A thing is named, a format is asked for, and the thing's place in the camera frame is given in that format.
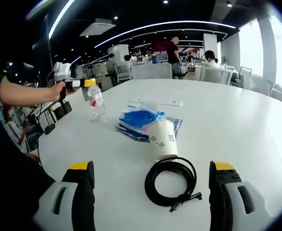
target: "white round table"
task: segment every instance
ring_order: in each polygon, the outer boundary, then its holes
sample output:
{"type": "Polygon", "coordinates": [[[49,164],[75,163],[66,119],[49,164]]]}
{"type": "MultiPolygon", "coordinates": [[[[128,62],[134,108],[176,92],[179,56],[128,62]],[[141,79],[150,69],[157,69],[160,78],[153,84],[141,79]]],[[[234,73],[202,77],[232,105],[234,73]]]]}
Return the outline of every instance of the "white round table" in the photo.
{"type": "MultiPolygon", "coordinates": [[[[211,160],[231,163],[262,193],[272,215],[282,211],[282,102],[222,84],[165,79],[131,80],[104,92],[103,99],[107,114],[101,121],[93,120],[89,103],[80,102],[39,140],[43,167],[55,180],[72,163],[94,162],[97,230],[209,230],[211,160]],[[147,198],[144,181],[155,163],[149,146],[114,127],[120,111],[135,105],[129,103],[133,98],[183,101],[181,107],[159,109],[183,120],[178,153],[195,166],[194,192],[202,192],[202,201],[187,202],[171,214],[147,198]]],[[[176,196],[184,180],[174,182],[177,176],[169,175],[160,177],[160,192],[176,196]]]]}

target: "ceiling light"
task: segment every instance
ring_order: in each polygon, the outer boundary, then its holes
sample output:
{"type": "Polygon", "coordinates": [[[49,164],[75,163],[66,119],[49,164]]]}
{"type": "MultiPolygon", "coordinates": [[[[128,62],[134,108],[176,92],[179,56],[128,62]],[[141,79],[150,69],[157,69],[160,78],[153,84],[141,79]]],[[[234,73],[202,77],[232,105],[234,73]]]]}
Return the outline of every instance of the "ceiling light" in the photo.
{"type": "Polygon", "coordinates": [[[140,30],[140,29],[145,29],[145,28],[148,28],[148,27],[152,27],[152,26],[160,26],[160,25],[165,25],[165,24],[175,24],[175,23],[204,23],[204,24],[212,24],[212,25],[218,25],[218,26],[225,26],[225,27],[229,27],[229,28],[232,28],[232,29],[236,29],[236,27],[234,26],[230,26],[230,25],[226,25],[226,24],[222,24],[222,23],[215,23],[215,22],[207,22],[207,21],[171,21],[171,22],[164,22],[164,23],[155,23],[155,24],[151,24],[151,25],[147,25],[147,26],[142,26],[142,27],[138,27],[138,28],[135,28],[135,29],[132,29],[132,30],[128,30],[126,32],[123,32],[119,35],[116,35],[112,38],[109,38],[105,41],[103,41],[102,43],[96,45],[94,48],[97,48],[99,46],[101,46],[102,44],[106,43],[106,42],[109,42],[119,36],[122,36],[122,35],[125,35],[125,34],[128,34],[128,33],[131,33],[131,32],[134,32],[134,31],[137,31],[137,30],[140,30]]]}
{"type": "Polygon", "coordinates": [[[71,4],[74,2],[74,0],[69,0],[66,5],[63,7],[63,9],[61,10],[61,12],[59,13],[58,17],[55,19],[51,30],[49,32],[49,39],[51,39],[53,32],[56,28],[56,26],[59,24],[60,20],[62,19],[63,15],[65,14],[65,12],[68,10],[68,8],[71,6],[71,4]]]}
{"type": "Polygon", "coordinates": [[[151,43],[147,43],[147,44],[143,44],[143,45],[138,45],[138,46],[135,46],[135,47],[133,47],[133,48],[138,48],[138,47],[144,47],[144,46],[147,46],[147,45],[150,45],[151,43]]]}
{"type": "MultiPolygon", "coordinates": [[[[169,30],[159,30],[159,31],[156,31],[156,32],[158,33],[158,32],[169,32],[169,31],[181,31],[181,30],[182,29],[169,29],[169,30]]],[[[185,29],[185,30],[206,31],[206,32],[210,32],[210,33],[213,32],[212,30],[204,30],[204,29],[185,29]]],[[[220,32],[220,31],[215,31],[215,33],[223,34],[224,36],[223,36],[222,40],[224,40],[228,36],[227,33],[220,32]]],[[[134,36],[134,38],[140,37],[140,36],[144,36],[144,35],[150,35],[150,34],[154,34],[154,31],[153,32],[149,32],[149,33],[145,33],[145,34],[136,35],[136,36],[134,36]]],[[[127,40],[129,40],[129,38],[123,39],[123,40],[121,40],[119,42],[124,42],[124,41],[127,41],[127,40]]]]}
{"type": "Polygon", "coordinates": [[[179,40],[180,42],[204,42],[202,40],[179,40]]]}
{"type": "Polygon", "coordinates": [[[77,61],[78,59],[80,59],[81,58],[81,56],[79,56],[78,58],[76,58],[72,63],[70,63],[70,64],[73,64],[75,61],[77,61]]]}
{"type": "Polygon", "coordinates": [[[103,59],[104,57],[107,57],[107,56],[108,56],[108,54],[105,55],[105,56],[100,57],[99,59],[95,59],[94,61],[91,62],[91,64],[92,64],[93,62],[96,62],[96,61],[98,61],[98,60],[100,60],[100,59],[103,59]]]}
{"type": "Polygon", "coordinates": [[[178,47],[204,47],[204,46],[188,46],[188,45],[181,45],[181,46],[178,46],[178,47]]]}

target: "air conditioning unit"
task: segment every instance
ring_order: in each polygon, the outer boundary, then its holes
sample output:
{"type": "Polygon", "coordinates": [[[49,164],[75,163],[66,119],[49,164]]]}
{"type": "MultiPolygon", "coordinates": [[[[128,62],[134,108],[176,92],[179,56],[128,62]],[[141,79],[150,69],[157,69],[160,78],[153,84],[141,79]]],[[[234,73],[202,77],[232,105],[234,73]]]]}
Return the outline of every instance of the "air conditioning unit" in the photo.
{"type": "Polygon", "coordinates": [[[111,20],[97,18],[80,36],[101,35],[115,26],[111,20]]]}

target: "black cable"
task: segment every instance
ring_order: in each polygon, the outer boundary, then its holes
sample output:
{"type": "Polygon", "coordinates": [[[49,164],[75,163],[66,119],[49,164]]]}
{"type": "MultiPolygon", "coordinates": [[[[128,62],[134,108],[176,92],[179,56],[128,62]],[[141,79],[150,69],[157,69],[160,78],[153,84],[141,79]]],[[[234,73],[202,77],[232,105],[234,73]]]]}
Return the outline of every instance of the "black cable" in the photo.
{"type": "Polygon", "coordinates": [[[160,160],[150,169],[145,179],[145,192],[153,203],[159,206],[171,206],[170,212],[174,212],[186,201],[190,201],[194,198],[197,198],[199,200],[202,199],[201,193],[192,195],[195,185],[196,171],[193,164],[182,157],[170,157],[160,160]],[[186,165],[171,161],[175,159],[184,160],[185,162],[187,162],[192,168],[192,171],[186,165]],[[177,197],[166,197],[158,193],[155,187],[155,180],[157,176],[163,171],[170,171],[180,174],[186,179],[187,188],[183,194],[180,194],[177,197]]]}
{"type": "MultiPolygon", "coordinates": [[[[46,78],[46,81],[48,82],[48,77],[52,74],[53,71],[51,71],[48,75],[47,75],[47,78],[46,78]]],[[[39,80],[39,84],[40,84],[40,87],[42,87],[41,85],[41,80],[40,80],[40,74],[38,74],[38,80],[39,80]]],[[[41,109],[43,107],[43,103],[40,104],[40,110],[39,110],[39,114],[38,114],[38,118],[37,118],[37,124],[40,126],[40,116],[41,116],[41,109]]],[[[40,159],[40,154],[39,154],[39,138],[37,139],[37,155],[38,155],[38,160],[40,162],[40,165],[41,167],[44,169],[43,167],[43,164],[41,162],[41,159],[40,159]]]]}

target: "paper cup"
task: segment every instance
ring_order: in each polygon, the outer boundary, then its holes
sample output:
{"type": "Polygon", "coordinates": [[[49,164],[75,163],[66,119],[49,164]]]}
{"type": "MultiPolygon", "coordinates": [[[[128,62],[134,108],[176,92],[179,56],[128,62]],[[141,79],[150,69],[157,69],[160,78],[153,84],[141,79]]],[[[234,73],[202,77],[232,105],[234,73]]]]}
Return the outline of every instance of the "paper cup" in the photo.
{"type": "Polygon", "coordinates": [[[177,157],[174,124],[158,120],[148,126],[149,146],[156,162],[168,157],[177,157]]]}

